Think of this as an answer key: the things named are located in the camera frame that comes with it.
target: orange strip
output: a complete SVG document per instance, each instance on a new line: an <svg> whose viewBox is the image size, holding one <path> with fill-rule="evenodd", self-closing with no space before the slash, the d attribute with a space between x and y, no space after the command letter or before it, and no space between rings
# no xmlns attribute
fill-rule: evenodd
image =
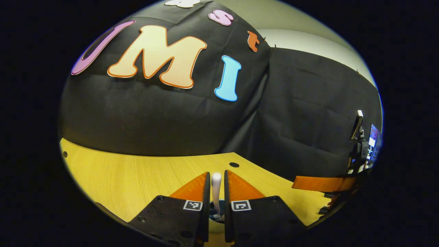
<svg viewBox="0 0 439 247"><path fill-rule="evenodd" d="M227 170L230 201L264 198L265 195L240 176Z"/></svg>
<svg viewBox="0 0 439 247"><path fill-rule="evenodd" d="M172 193L169 197L202 202L204 196L204 186L206 183L206 175L207 172L192 179L190 182L183 185L180 189L176 190L176 192Z"/></svg>
<svg viewBox="0 0 439 247"><path fill-rule="evenodd" d="M352 188L356 178L316 178L297 176L291 188L321 192L344 191Z"/></svg>

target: wooden table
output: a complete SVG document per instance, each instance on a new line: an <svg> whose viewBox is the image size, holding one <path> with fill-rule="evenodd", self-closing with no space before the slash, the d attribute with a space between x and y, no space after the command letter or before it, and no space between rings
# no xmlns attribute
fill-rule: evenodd
<svg viewBox="0 0 439 247"><path fill-rule="evenodd" d="M331 200L321 192L292 189L293 182L236 153L153 157L97 151L65 139L60 141L60 146L62 152L67 152L65 163L84 193L126 222L131 221L157 195L169 196L206 171L224 174L225 170L230 170L265 196L280 196L305 225L317 221L321 216L319 210ZM238 163L239 167L230 166L230 162ZM224 182L220 199L224 199ZM221 225L213 221L210 223L211 234L206 246L230 246L223 243Z"/></svg>

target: yellow letter m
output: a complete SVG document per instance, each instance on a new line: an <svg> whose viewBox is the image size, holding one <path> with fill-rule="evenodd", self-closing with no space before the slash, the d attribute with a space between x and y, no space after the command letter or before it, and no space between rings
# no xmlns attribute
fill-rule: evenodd
<svg viewBox="0 0 439 247"><path fill-rule="evenodd" d="M192 71L201 50L207 44L201 39L187 36L168 46L165 27L147 25L140 28L140 35L128 47L119 62L108 68L108 74L114 77L129 78L137 73L135 61L143 52L143 74L149 79L172 59L168 70L160 75L164 84L191 88L194 85Z"/></svg>

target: computer screen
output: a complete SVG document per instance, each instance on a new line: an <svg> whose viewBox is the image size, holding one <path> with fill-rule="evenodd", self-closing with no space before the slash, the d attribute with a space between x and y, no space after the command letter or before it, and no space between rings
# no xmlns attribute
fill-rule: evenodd
<svg viewBox="0 0 439 247"><path fill-rule="evenodd" d="M367 159L369 163L374 163L382 146L382 135L380 131L372 124L371 136L369 137L369 153Z"/></svg>

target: purple letter u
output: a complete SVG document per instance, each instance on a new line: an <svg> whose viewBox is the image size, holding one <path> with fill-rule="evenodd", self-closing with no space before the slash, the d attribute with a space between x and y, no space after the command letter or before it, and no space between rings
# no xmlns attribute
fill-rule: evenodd
<svg viewBox="0 0 439 247"><path fill-rule="evenodd" d="M90 64L97 58L97 56L101 53L101 51L107 46L107 44L120 32L122 29L128 27L129 25L135 23L136 21L130 21L120 24L115 27L113 32L111 32L103 41L99 43L99 45L94 49L94 51L84 59L85 53L88 51L90 47L85 50L85 52L81 55L81 57L76 61L75 65L72 68L72 75L77 75L84 71Z"/></svg>

